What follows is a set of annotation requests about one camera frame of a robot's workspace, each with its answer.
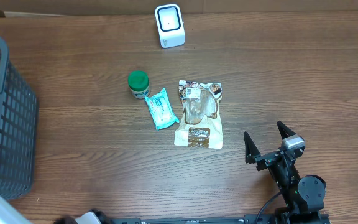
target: wooden table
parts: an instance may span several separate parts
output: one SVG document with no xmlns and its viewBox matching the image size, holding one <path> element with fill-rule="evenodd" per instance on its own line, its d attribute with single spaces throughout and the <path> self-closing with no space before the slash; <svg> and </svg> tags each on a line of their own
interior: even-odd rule
<svg viewBox="0 0 358 224">
<path fill-rule="evenodd" d="M 332 223 L 358 223 L 358 12 L 184 15 L 186 44 L 161 49 L 154 15 L 0 19 L 13 64 L 40 99 L 35 183 L 12 201 L 34 223 L 98 208 L 111 217 L 256 213 L 278 189 L 244 162 L 282 120 L 306 139 L 301 176 L 327 182 Z M 156 131 L 129 72 L 165 87 L 181 118 L 180 79 L 223 84 L 221 150 Z M 283 206 L 282 199 L 269 211 Z"/>
</svg>

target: small jar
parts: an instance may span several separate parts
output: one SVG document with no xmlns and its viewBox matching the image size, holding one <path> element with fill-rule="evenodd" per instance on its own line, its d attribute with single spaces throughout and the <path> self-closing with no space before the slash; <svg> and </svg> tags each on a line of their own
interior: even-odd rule
<svg viewBox="0 0 358 224">
<path fill-rule="evenodd" d="M 128 85 L 135 98 L 144 99 L 150 95 L 150 81 L 147 74 L 136 70 L 128 76 Z"/>
</svg>

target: green lid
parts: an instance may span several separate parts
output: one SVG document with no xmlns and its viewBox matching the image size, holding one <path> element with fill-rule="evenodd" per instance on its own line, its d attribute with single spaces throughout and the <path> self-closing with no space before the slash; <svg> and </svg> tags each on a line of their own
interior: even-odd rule
<svg viewBox="0 0 358 224">
<path fill-rule="evenodd" d="M 149 86 L 149 78 L 145 72 L 135 70 L 129 74 L 128 85 L 134 91 L 144 91 Z"/>
</svg>

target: teal wrapper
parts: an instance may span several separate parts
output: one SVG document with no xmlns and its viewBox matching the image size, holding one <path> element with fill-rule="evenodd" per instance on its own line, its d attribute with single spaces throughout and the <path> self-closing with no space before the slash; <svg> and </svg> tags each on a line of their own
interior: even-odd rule
<svg viewBox="0 0 358 224">
<path fill-rule="evenodd" d="M 162 88 L 161 92 L 156 95 L 150 98 L 145 97 L 144 99 L 149 106 L 150 114 L 153 117 L 155 128 L 157 130 L 167 128 L 175 122 L 179 123 L 178 118 L 172 111 L 165 88 Z"/>
</svg>

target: printed label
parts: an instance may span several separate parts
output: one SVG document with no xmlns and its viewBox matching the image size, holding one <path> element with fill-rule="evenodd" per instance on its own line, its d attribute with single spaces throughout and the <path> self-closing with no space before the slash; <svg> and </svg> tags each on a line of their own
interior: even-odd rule
<svg viewBox="0 0 358 224">
<path fill-rule="evenodd" d="M 188 147 L 209 147 L 209 128 L 189 128 Z"/>
<path fill-rule="evenodd" d="M 134 97 L 138 98 L 138 99 L 144 99 L 145 96 L 148 96 L 150 93 L 150 89 L 149 87 L 147 87 L 144 91 L 134 91 L 131 89 L 132 94 L 134 95 Z"/>
<path fill-rule="evenodd" d="M 201 97 L 201 89 L 199 88 L 186 88 L 186 97 L 200 99 Z"/>
</svg>

